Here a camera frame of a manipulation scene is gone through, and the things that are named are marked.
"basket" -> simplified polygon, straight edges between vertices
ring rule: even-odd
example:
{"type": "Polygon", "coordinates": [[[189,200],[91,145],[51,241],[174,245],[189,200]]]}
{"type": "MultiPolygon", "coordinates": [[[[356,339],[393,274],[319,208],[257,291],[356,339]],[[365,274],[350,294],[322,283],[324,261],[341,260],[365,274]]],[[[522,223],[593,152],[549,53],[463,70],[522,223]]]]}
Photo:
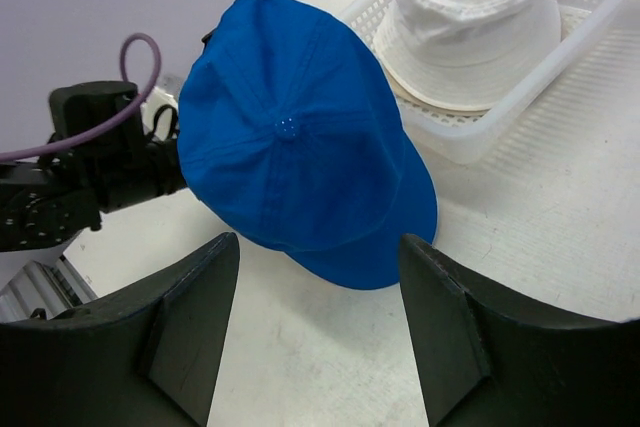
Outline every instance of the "basket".
{"type": "MultiPolygon", "coordinates": [[[[373,35],[389,1],[356,0],[339,18],[373,50],[373,35]]],[[[562,42],[488,112],[456,115],[396,97],[408,135],[455,163],[477,161],[570,63],[602,38],[625,1],[558,0],[562,42]]]]}

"white table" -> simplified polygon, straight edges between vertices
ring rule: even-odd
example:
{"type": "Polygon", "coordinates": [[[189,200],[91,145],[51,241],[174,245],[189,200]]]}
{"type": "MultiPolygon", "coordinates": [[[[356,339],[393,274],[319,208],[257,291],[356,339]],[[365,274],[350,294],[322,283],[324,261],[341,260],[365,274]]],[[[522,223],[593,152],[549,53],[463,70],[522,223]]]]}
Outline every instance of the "white table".
{"type": "MultiPolygon", "coordinates": [[[[352,0],[302,1],[338,13],[352,0]]],[[[632,54],[640,58],[640,47],[620,62],[632,54]]],[[[436,247],[542,301],[614,320],[639,316],[635,84],[624,96],[609,93],[615,115],[606,115],[607,93],[589,92],[570,70],[483,161],[460,167],[421,152],[441,205],[436,247]]],[[[106,216],[103,230],[81,234],[66,256],[105,295],[227,230],[183,191],[106,216]]],[[[284,254],[240,243],[210,425],[426,425],[397,286],[349,291],[284,254]]]]}

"white bucket hat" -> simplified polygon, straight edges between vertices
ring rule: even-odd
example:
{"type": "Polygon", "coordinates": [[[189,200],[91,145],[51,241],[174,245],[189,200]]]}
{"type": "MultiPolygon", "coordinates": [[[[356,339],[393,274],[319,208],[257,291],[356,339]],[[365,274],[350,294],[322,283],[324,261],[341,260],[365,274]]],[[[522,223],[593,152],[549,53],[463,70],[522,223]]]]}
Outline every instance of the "white bucket hat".
{"type": "Polygon", "coordinates": [[[373,49],[401,87],[397,95],[477,112],[504,97],[560,37],[557,0],[392,0],[373,49]]]}

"blue fabric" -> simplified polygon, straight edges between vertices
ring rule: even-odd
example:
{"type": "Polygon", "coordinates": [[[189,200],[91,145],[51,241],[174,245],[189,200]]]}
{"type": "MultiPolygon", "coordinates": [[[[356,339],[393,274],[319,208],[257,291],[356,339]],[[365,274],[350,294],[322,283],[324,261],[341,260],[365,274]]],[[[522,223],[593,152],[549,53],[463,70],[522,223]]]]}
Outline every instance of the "blue fabric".
{"type": "Polygon", "coordinates": [[[398,281],[402,234],[433,240],[433,184],[384,74],[328,13],[236,0],[179,100],[189,188],[255,243],[375,289],[398,281]]]}

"hat brim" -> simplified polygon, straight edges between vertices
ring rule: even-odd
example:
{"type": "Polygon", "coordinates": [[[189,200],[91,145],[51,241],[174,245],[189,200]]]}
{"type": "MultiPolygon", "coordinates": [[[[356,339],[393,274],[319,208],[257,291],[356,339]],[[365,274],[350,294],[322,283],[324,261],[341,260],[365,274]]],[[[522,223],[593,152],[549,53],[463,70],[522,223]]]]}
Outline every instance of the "hat brim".
{"type": "Polygon", "coordinates": [[[396,284],[398,248],[404,234],[432,243],[438,226],[438,203],[431,176],[405,135],[404,173],[395,203],[382,227],[355,242],[322,252],[287,255],[334,284],[373,290],[396,284]]]}
{"type": "Polygon", "coordinates": [[[561,41],[558,1],[536,0],[523,19],[523,28],[529,31],[527,40],[517,42],[507,54],[476,65],[431,65],[429,59],[418,59],[402,40],[396,29],[396,9],[391,1],[373,38],[375,55],[411,96],[456,112],[489,110],[561,41]]]}

